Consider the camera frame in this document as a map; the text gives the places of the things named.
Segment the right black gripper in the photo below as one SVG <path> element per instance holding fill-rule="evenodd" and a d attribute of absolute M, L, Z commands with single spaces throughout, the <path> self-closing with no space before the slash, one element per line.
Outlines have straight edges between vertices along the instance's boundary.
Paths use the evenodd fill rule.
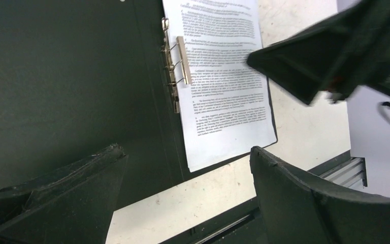
<path fill-rule="evenodd" d="M 323 90 L 344 101 L 359 86 L 390 96 L 390 1 L 359 1 L 252 52 L 247 64 L 306 105 Z"/>

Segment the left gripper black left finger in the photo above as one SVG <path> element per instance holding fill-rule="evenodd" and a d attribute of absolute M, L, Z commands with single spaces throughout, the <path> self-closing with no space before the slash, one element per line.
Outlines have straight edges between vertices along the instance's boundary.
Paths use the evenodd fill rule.
<path fill-rule="evenodd" d="M 105 243 L 126 164 L 112 144 L 0 189 L 0 243 Z"/>

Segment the cream and black file folder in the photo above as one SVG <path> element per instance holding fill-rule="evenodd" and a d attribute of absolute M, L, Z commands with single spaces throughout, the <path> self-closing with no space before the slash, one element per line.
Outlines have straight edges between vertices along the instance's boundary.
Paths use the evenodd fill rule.
<path fill-rule="evenodd" d="M 0 189 L 112 144 L 122 208 L 190 172 L 163 1 L 0 1 Z"/>

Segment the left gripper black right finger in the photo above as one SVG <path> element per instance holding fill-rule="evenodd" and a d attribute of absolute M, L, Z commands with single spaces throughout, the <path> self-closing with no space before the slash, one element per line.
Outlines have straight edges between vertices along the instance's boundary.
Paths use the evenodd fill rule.
<path fill-rule="evenodd" d="M 268 243 L 390 243 L 390 198 L 337 185 L 265 149 L 250 169 Z"/>

